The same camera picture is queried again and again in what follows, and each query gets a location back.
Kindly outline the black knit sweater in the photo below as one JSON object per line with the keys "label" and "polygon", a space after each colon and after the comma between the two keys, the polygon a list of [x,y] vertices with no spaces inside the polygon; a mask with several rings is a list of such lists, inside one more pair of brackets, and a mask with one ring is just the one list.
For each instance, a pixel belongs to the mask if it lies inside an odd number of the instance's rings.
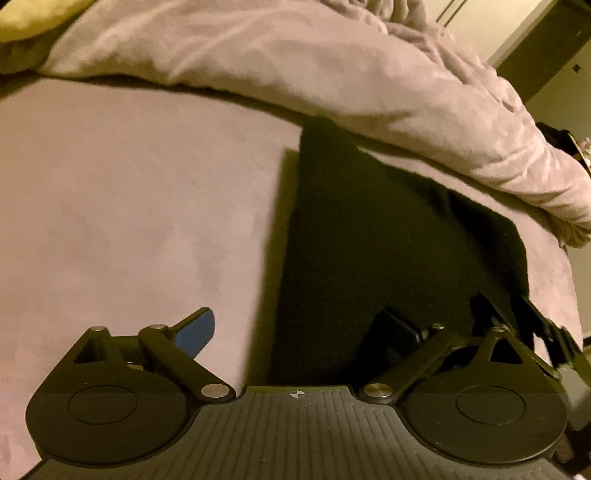
{"label": "black knit sweater", "polygon": [[510,219],[382,163],[332,121],[304,124],[271,384],[371,382],[435,323],[485,332],[487,303],[531,345],[519,311],[528,292],[525,245]]}

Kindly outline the purple rumpled duvet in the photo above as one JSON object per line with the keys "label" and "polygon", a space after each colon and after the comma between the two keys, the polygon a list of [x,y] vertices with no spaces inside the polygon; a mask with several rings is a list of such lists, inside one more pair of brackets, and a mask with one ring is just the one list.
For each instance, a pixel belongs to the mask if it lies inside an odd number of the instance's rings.
{"label": "purple rumpled duvet", "polygon": [[545,210],[590,241],[590,177],[543,136],[514,87],[421,1],[94,1],[1,71],[137,77],[329,118]]}

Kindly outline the white wardrobe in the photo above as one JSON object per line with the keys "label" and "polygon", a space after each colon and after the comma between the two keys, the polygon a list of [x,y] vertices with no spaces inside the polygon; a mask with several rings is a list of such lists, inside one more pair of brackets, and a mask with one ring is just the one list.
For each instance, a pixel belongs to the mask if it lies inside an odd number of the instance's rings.
{"label": "white wardrobe", "polygon": [[427,9],[513,85],[536,120],[590,135],[588,1],[429,1]]}

